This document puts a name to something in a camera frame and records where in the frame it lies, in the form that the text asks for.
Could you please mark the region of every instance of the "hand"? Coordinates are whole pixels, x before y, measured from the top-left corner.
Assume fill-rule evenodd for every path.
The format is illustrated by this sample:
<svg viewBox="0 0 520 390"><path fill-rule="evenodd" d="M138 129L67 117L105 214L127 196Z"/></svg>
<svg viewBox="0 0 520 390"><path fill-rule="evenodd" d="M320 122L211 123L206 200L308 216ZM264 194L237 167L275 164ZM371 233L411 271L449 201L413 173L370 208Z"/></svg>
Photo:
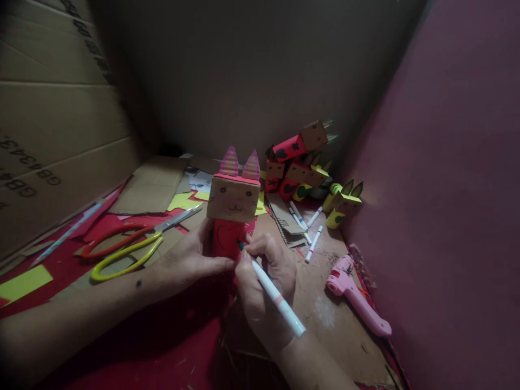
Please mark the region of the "hand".
<svg viewBox="0 0 520 390"><path fill-rule="evenodd" d="M294 253L283 242L266 234L251 240L244 248L236 269L248 324L273 356L289 344L293 333L258 281L251 256L262 257L262 267L290 305L296 288L296 260Z"/></svg>
<svg viewBox="0 0 520 390"><path fill-rule="evenodd" d="M210 253L212 229L213 219L206 218L147 269L157 284L157 300L185 290L200 278L235 268L230 258L204 256Z"/></svg>

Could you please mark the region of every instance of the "cardboard wall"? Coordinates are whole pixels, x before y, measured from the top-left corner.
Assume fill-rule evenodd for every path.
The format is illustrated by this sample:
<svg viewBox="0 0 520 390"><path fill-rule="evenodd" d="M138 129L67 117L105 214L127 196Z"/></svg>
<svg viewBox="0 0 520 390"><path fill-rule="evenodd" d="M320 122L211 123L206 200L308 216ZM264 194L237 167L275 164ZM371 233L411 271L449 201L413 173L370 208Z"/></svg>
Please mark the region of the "cardboard wall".
<svg viewBox="0 0 520 390"><path fill-rule="evenodd" d="M413 388L516 388L520 266L518 2L438 0L345 179L345 234Z"/></svg>
<svg viewBox="0 0 520 390"><path fill-rule="evenodd" d="M341 154L423 0L163 2L104 0L165 138L244 163L316 119Z"/></svg>
<svg viewBox="0 0 520 390"><path fill-rule="evenodd" d="M0 257L123 182L140 164L83 0L4 4Z"/></svg>

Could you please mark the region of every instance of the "scissors blade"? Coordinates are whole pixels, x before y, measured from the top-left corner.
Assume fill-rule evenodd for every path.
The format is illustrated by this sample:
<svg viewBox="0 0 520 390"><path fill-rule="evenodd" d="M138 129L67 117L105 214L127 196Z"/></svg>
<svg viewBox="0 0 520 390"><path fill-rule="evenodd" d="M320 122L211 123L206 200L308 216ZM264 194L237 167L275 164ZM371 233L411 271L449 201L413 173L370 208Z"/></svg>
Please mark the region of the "scissors blade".
<svg viewBox="0 0 520 390"><path fill-rule="evenodd" d="M195 207L192 207L191 209L186 210L186 211L182 212L181 214L176 215L175 217L170 218L170 219L164 221L160 225L157 225L155 227L155 231L156 232L158 232L158 231L160 231L160 232L165 231L166 229L171 228L173 225L176 225L179 222L184 221L186 218L191 217L192 215L198 213L200 210L202 210L202 205L197 205Z"/></svg>

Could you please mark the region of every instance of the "pink wall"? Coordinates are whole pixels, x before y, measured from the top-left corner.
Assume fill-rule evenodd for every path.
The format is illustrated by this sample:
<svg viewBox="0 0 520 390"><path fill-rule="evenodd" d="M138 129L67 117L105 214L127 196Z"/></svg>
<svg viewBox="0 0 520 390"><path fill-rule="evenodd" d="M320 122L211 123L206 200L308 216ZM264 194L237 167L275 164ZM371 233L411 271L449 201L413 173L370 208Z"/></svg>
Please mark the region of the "pink wall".
<svg viewBox="0 0 520 390"><path fill-rule="evenodd" d="M418 390L520 384L518 15L437 1L349 157L348 241Z"/></svg>

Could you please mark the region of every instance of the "red scissors handle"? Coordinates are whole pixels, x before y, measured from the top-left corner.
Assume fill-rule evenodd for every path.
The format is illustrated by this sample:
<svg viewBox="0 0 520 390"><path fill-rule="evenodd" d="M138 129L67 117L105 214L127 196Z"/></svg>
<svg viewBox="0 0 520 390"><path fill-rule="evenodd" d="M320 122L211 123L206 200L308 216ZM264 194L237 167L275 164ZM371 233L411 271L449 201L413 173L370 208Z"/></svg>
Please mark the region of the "red scissors handle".
<svg viewBox="0 0 520 390"><path fill-rule="evenodd" d="M90 254L90 252L92 252L92 250L96 246L101 244L107 238L109 238L113 235L116 235L118 233L124 233L129 230L137 230L137 232L133 233L128 238L125 238L124 240L119 241L117 244L111 246L108 249L105 249L105 250L95 253L93 255ZM146 233L152 232L152 231L154 231L153 226L142 225L142 224L131 224L131 225L118 226L115 229L110 230L104 236L102 236L96 240L93 240L93 241L89 242L87 245L85 245L85 247L81 251L81 257L86 260L96 260L96 259L105 257L105 256L111 254L112 252L116 252L117 250L124 248L127 244L137 240L139 237L144 236Z"/></svg>

